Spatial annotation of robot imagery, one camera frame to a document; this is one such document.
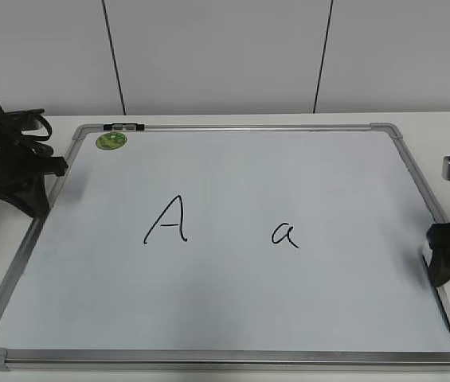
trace white table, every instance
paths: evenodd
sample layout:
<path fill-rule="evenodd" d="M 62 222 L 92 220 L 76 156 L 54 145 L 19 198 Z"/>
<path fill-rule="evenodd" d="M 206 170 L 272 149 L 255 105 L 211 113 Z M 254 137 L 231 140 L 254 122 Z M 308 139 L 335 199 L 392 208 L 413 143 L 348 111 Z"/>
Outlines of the white table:
<path fill-rule="evenodd" d="M 136 122 L 145 124 L 352 124 L 390 122 L 396 124 L 412 155 L 426 176 L 444 211 L 450 217 L 450 182 L 441 177 L 443 156 L 450 154 L 450 113 L 374 113 L 335 115 L 184 115 L 184 116 L 78 116 L 51 117 L 54 134 L 50 144 L 55 154 L 68 148 L 74 130 L 84 123 Z M 30 219 L 0 201 L 0 282 L 14 257 Z M 450 374 L 418 373 L 314 373 L 314 372 L 0 372 L 0 380 L 438 380 Z"/>

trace white wall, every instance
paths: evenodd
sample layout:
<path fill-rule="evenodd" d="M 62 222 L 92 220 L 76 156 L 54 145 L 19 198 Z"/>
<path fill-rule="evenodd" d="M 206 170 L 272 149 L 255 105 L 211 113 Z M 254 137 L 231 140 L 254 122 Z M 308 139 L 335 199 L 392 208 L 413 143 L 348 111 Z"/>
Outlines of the white wall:
<path fill-rule="evenodd" d="M 317 111 L 450 111 L 450 0 L 335 0 Z"/>
<path fill-rule="evenodd" d="M 0 104 L 121 114 L 98 0 L 0 0 Z"/>
<path fill-rule="evenodd" d="M 311 112 L 331 0 L 105 0 L 128 114 Z M 317 112 L 450 111 L 450 0 L 335 0 Z M 100 0 L 0 0 L 0 102 L 122 114 Z"/>
<path fill-rule="evenodd" d="M 107 0 L 128 114 L 311 112 L 329 0 Z"/>

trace aluminum frame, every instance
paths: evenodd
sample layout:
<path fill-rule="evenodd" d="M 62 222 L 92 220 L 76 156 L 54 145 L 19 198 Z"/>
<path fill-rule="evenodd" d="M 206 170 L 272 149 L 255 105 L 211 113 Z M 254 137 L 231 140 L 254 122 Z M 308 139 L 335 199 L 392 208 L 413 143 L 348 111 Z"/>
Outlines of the aluminum frame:
<path fill-rule="evenodd" d="M 90 133 L 105 132 L 103 124 L 78 127 L 65 158 L 71 165 Z M 431 189 L 403 141 L 400 131 L 391 123 L 356 125 L 153 125 L 130 134 L 180 131 L 380 131 L 391 137 L 401 159 L 410 172 L 421 196 L 437 223 L 448 221 Z M 56 180 L 50 194 L 53 206 L 65 177 Z M 41 234 L 45 219 L 34 219 L 16 256 L 0 285 L 0 319 L 20 279 L 33 248 Z M 436 297 L 444 310 L 449 309 L 443 288 Z M 450 327 L 450 320 L 445 316 Z M 10 369 L 263 369 L 263 370 L 450 370 L 450 352 L 291 352 L 291 351 L 188 351 L 188 350 L 49 350 L 0 348 L 0 371 Z"/>

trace green magnet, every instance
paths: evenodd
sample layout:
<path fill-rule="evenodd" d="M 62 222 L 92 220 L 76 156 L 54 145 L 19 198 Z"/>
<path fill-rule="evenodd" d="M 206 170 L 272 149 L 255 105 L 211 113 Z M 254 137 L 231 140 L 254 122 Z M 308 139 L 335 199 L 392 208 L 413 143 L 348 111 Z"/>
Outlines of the green magnet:
<path fill-rule="evenodd" d="M 125 134 L 111 132 L 102 134 L 96 140 L 96 146 L 99 147 L 101 150 L 114 150 L 119 149 L 120 147 L 125 145 L 126 142 L 127 137 Z"/>

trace whiteboard surface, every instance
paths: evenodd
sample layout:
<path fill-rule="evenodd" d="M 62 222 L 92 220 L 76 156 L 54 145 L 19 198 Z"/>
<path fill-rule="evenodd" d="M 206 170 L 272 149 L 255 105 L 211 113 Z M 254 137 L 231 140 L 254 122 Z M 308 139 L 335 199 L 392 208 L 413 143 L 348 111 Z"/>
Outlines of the whiteboard surface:
<path fill-rule="evenodd" d="M 432 217 L 381 132 L 129 133 L 76 157 L 0 321 L 8 349 L 450 351 Z M 157 227 L 181 195 L 183 233 Z M 178 202 L 161 223 L 177 223 Z M 299 248 L 271 235 L 293 226 Z"/>

